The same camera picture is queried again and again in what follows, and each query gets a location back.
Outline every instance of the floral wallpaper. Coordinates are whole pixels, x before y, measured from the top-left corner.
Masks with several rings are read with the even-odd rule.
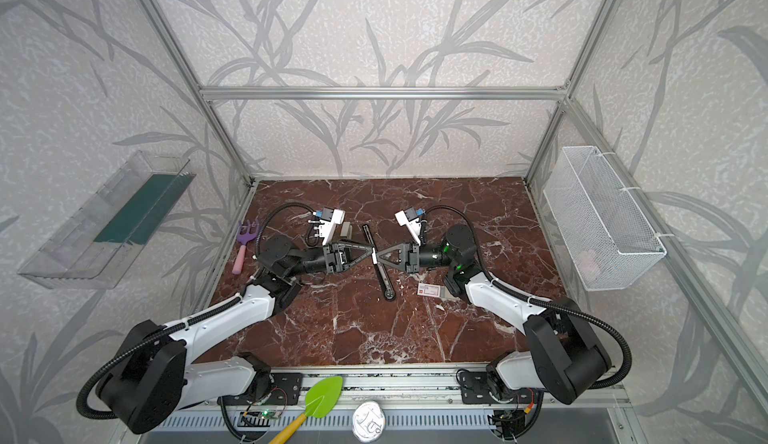
[[[623,0],[575,95],[757,349],[764,333],[768,0]],[[569,292],[633,347],[624,381],[649,442],[765,442],[768,423],[659,264],[622,291],[586,293],[533,182]]]
[[[561,86],[601,2],[158,1],[206,86]],[[524,175],[554,103],[216,107],[255,175],[456,177]]]
[[[246,192],[134,0],[0,0],[0,442],[107,442],[74,409],[130,327],[186,314]],[[196,177],[109,291],[16,273],[137,151]]]

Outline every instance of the yellow handle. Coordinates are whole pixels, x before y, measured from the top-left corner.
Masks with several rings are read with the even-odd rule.
[[[301,426],[305,420],[306,416],[304,416],[304,413],[302,412],[299,414],[299,417],[297,417],[291,424],[288,425],[287,428],[280,431],[280,434],[275,436],[275,439],[272,439],[270,444],[285,444],[285,442],[290,439],[293,433],[299,429],[299,426]]]

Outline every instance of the silver round lid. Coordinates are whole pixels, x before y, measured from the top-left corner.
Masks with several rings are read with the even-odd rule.
[[[360,442],[373,442],[384,432],[386,417],[379,404],[365,401],[352,414],[352,432]]]

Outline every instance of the white wire mesh basket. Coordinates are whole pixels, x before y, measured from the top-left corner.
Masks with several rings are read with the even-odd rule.
[[[667,255],[597,147],[563,147],[544,197],[586,290],[626,289]]]

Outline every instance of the red marble tabletop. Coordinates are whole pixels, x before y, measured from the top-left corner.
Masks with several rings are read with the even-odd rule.
[[[365,242],[368,223],[379,249],[409,239],[395,212],[437,203],[459,208],[475,225],[488,268],[520,289],[549,298],[565,295],[522,179],[381,179],[261,182],[246,218],[264,217],[290,200],[346,211],[352,239]],[[308,213],[283,210],[264,242],[277,233],[305,245]],[[461,218],[445,210],[429,215],[427,240],[436,242]],[[239,244],[213,302],[233,295],[256,269],[249,246],[243,273],[232,274]],[[442,285],[445,270],[408,276],[389,269],[397,291],[386,302],[370,260],[331,276],[303,276],[304,289],[285,313],[252,325],[215,346],[200,362],[251,352],[271,366],[331,366],[393,362],[484,362],[508,350],[526,350],[525,337],[484,309],[461,301],[416,295],[419,282]]]

